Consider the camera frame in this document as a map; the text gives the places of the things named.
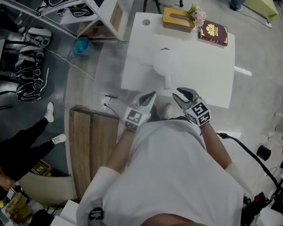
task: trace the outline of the black cable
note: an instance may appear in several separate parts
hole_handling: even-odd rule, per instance
[[[119,120],[121,121],[121,123],[124,125],[123,120],[119,117],[119,115],[118,115],[110,106],[108,106],[106,103],[104,103],[104,106],[106,106],[106,107],[108,107],[110,110],[112,110],[113,113],[119,118]]]
[[[282,190],[282,187],[280,186],[280,184],[277,182],[277,180],[275,179],[275,177],[270,173],[270,171],[267,169],[267,167],[260,161],[260,159],[250,150],[248,149],[241,141],[239,141],[238,139],[229,136],[226,133],[217,133],[217,135],[219,135],[222,139],[227,139],[230,138],[232,140],[234,140],[235,142],[237,142],[249,155],[251,155],[251,157],[253,159],[255,159],[260,166],[262,167],[263,171],[272,179],[272,181],[274,182],[276,188],[278,190]]]
[[[250,18],[252,18],[252,19],[257,20],[256,18],[254,18],[254,17],[252,17],[252,16],[249,16],[249,15],[246,15],[246,14],[244,14],[244,13],[238,11],[238,10],[237,10],[237,12],[239,12],[239,13],[241,13],[241,14],[247,16],[247,17],[250,17]],[[272,28],[268,27],[265,23],[261,22],[260,20],[257,20],[257,21],[258,21],[259,23],[263,24],[265,27],[267,27],[267,28],[269,28],[269,29],[272,29]]]

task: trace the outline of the wooden tissue box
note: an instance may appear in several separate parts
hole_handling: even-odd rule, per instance
[[[175,8],[165,8],[162,16],[163,27],[182,32],[191,32],[195,27],[189,12]]]

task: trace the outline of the floor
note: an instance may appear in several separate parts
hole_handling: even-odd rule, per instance
[[[25,23],[29,26],[32,19]],[[42,26],[53,32],[48,49],[60,54],[64,58],[70,58],[75,40],[60,31],[54,30],[38,20],[33,20],[31,26]],[[67,84],[69,64],[56,55],[45,51],[45,59],[42,62],[42,78],[45,79],[49,68],[47,86],[43,90],[42,98],[36,102],[19,102],[13,93],[0,96],[1,105],[13,105],[13,108],[0,111],[0,141],[15,135],[19,130],[33,126],[46,112],[47,103],[54,104],[54,122],[48,124],[43,134],[34,143],[41,145],[51,138],[64,133],[64,102],[65,88]],[[17,85],[13,83],[0,83],[0,91],[16,90]],[[68,174],[65,144],[61,143],[44,157],[52,167],[57,169],[56,175]]]
[[[230,107],[224,109],[211,106],[211,123],[216,131],[227,132],[237,137],[253,152],[256,152],[260,145],[270,148],[272,155],[265,165],[272,169],[283,159],[281,153],[283,140],[281,141],[280,134],[283,132],[283,119],[274,116],[276,111],[283,111],[283,13],[281,18],[278,17],[271,22],[273,28],[269,29],[250,17],[230,10],[229,0],[183,0],[183,9],[188,10],[194,2],[197,2],[207,13],[208,20],[227,26],[228,31],[235,35],[235,65],[252,73],[252,76],[249,76],[235,71]],[[125,36],[126,41],[129,41],[135,12],[141,12],[142,6],[143,0],[134,1]],[[152,1],[148,3],[147,12],[157,13]],[[243,7],[242,12],[265,22],[264,18],[246,7]],[[86,110],[102,110],[101,101],[105,97],[92,90],[94,82],[90,77],[96,76],[100,50],[101,45],[96,44],[92,57],[74,56],[72,59],[72,63],[87,72],[89,76],[82,74],[74,67],[69,69],[65,100],[66,134],[70,108],[84,107]],[[110,107],[122,118],[133,96],[134,92],[122,98],[113,99]],[[156,105],[158,109],[161,109],[168,102],[174,105],[174,117],[182,114],[171,98],[158,97]],[[268,137],[277,125],[279,125],[279,132],[273,135],[275,142],[268,141]],[[274,185],[264,176],[260,166],[235,142],[223,140],[223,143],[254,193],[263,191],[268,195],[274,189]],[[67,164],[71,174],[68,142],[66,142],[66,149]]]

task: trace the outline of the metal rack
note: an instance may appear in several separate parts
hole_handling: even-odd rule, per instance
[[[89,29],[97,21],[101,21],[105,25],[105,27],[111,32],[113,37],[94,37],[94,38],[101,38],[107,40],[116,39],[122,41],[124,40],[125,29],[133,1],[134,0],[104,0],[102,5],[98,7],[97,4],[94,2],[94,0],[68,0],[55,7],[52,8],[47,7],[42,12],[39,13],[14,0],[0,0],[0,3],[5,6],[17,9],[22,13],[28,14],[36,19],[39,19],[40,21],[47,23],[52,27],[64,32],[65,34],[75,38],[80,37],[87,29]],[[110,21],[117,2],[123,12],[118,31],[113,27]],[[69,10],[66,10],[63,17],[59,18],[59,21],[56,21],[56,19],[55,20],[50,19],[48,17],[49,14],[55,13],[59,9],[68,8],[70,6],[74,6],[82,3],[87,4],[88,7],[94,12],[94,14],[91,16],[74,17]],[[84,27],[84,29],[78,31],[77,33],[67,28],[67,24],[75,24],[80,22],[89,22],[89,23],[87,24],[87,26]]]

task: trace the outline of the red book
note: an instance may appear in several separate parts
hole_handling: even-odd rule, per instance
[[[202,40],[227,46],[227,27],[205,20],[202,27],[199,27],[198,37]]]

